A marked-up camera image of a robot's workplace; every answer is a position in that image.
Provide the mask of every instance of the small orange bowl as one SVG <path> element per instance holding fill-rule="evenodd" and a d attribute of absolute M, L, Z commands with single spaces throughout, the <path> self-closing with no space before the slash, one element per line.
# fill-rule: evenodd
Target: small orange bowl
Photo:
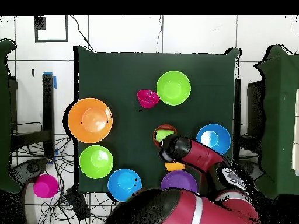
<path fill-rule="evenodd" d="M 68 126 L 72 135 L 86 144 L 103 140 L 109 134 L 112 122 L 108 106 L 94 98 L 79 100 L 68 114 Z"/>
<path fill-rule="evenodd" d="M 154 144 L 158 148 L 160 148 L 160 146 L 159 146 L 159 142 L 156 140 L 156 132 L 157 132 L 157 130 L 170 130 L 170 131 L 174 131 L 175 134 L 176 134 L 175 127 L 171 126 L 170 124 L 162 124 L 162 125 L 160 125 L 157 129 L 155 129 L 155 131 L 152 134 L 152 140 L 153 140 Z"/>

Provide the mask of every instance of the bowl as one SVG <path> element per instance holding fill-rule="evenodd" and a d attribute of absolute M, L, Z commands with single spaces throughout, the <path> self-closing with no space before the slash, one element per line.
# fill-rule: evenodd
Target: bowl
<path fill-rule="evenodd" d="M 139 90 L 137 92 L 137 98 L 140 105 L 145 109 L 152 108 L 160 101 L 157 93 L 148 89 Z"/>
<path fill-rule="evenodd" d="M 196 141 L 224 155 L 231 146 L 230 133 L 222 125 L 209 124 L 197 133 Z"/>
<path fill-rule="evenodd" d="M 83 174 L 87 177 L 95 180 L 101 179 L 111 172 L 113 156 L 107 148 L 92 145 L 82 151 L 79 165 Z"/>
<path fill-rule="evenodd" d="M 142 188 L 139 175 L 131 169 L 118 169 L 108 180 L 108 190 L 120 202 L 125 202 Z"/>
<path fill-rule="evenodd" d="M 167 105 L 177 106 L 189 97 L 191 84 L 188 77 L 179 71 L 164 73 L 157 82 L 157 94 Z"/>
<path fill-rule="evenodd" d="M 161 189 L 179 188 L 197 193 L 197 183 L 195 178 L 183 170 L 171 171 L 161 182 Z"/>
<path fill-rule="evenodd" d="M 103 140 L 112 128 L 112 122 L 108 106 L 94 98 L 79 100 L 68 114 L 68 126 L 72 135 L 86 144 Z"/>
<path fill-rule="evenodd" d="M 52 175 L 43 174 L 34 182 L 33 191 L 40 198 L 51 198 L 58 191 L 58 182 Z"/>
<path fill-rule="evenodd" d="M 162 124 L 160 125 L 158 128 L 155 129 L 155 131 L 152 134 L 152 140 L 154 142 L 154 144 L 159 147 L 159 142 L 156 140 L 156 132 L 157 130 L 168 130 L 168 131 L 174 131 L 176 134 L 176 129 L 171 126 L 170 124 Z"/>

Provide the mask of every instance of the yellow object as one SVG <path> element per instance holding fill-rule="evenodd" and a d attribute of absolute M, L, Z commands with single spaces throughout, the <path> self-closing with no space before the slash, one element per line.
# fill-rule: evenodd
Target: yellow object
<path fill-rule="evenodd" d="M 165 167 L 166 170 L 171 172 L 171 171 L 175 171 L 175 170 L 183 170 L 185 169 L 184 164 L 181 164 L 179 162 L 165 162 Z"/>

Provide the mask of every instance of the small pink cup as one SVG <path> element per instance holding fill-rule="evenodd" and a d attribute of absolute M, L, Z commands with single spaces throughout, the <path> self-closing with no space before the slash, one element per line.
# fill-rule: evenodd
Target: small pink cup
<path fill-rule="evenodd" d="M 33 191 L 40 198 L 51 198 L 58 191 L 58 182 L 52 175 L 41 175 L 34 183 Z"/>
<path fill-rule="evenodd" d="M 160 101 L 157 93 L 148 89 L 139 90 L 137 92 L 137 98 L 140 105 L 145 109 L 152 108 Z"/>

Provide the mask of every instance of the green bowl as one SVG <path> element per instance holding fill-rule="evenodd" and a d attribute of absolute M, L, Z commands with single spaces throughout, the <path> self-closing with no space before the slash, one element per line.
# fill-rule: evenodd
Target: green bowl
<path fill-rule="evenodd" d="M 191 84 L 188 77 L 179 71 L 164 73 L 157 82 L 157 94 L 168 105 L 177 106 L 189 97 Z"/>
<path fill-rule="evenodd" d="M 83 174 L 87 177 L 101 179 L 111 172 L 113 156 L 105 147 L 92 145 L 83 150 L 79 164 Z"/>

